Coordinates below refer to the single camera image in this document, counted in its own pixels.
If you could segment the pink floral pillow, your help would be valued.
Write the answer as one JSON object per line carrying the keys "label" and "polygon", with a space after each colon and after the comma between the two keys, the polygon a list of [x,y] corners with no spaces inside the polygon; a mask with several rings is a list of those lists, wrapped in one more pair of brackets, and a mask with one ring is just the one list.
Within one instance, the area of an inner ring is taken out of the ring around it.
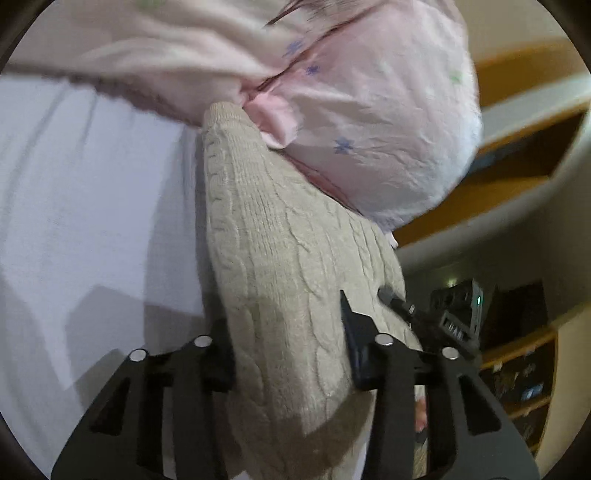
{"label": "pink floral pillow", "polygon": [[238,105],[267,146],[386,231],[438,206],[482,138],[451,1],[55,1],[12,62],[125,82],[193,124]]}

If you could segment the wooden wall shelf niche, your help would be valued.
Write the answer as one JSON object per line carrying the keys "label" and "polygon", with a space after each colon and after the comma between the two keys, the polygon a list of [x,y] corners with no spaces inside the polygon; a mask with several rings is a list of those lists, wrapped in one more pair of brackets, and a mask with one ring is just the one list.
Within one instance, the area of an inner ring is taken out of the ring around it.
{"label": "wooden wall shelf niche", "polygon": [[437,208],[394,232],[407,247],[552,179],[590,110],[590,73],[573,44],[548,40],[476,64],[484,136],[467,176]]}

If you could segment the beige cable knit sweater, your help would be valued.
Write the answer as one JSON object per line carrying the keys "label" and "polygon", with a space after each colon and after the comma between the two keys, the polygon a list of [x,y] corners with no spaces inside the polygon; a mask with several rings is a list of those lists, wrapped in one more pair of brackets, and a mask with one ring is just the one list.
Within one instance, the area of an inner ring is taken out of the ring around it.
{"label": "beige cable knit sweater", "polygon": [[339,300],[411,348],[381,304],[403,293],[386,235],[264,144],[245,111],[204,116],[207,243],[235,352],[226,409],[253,479],[349,479],[375,397],[353,386]]}

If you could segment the wooden shelf unit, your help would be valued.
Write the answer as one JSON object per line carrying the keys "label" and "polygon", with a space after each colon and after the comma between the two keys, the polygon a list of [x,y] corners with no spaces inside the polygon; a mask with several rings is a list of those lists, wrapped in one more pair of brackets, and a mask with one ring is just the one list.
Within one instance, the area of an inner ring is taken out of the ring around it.
{"label": "wooden shelf unit", "polygon": [[556,380],[558,333],[551,326],[485,352],[480,377],[536,455]]}

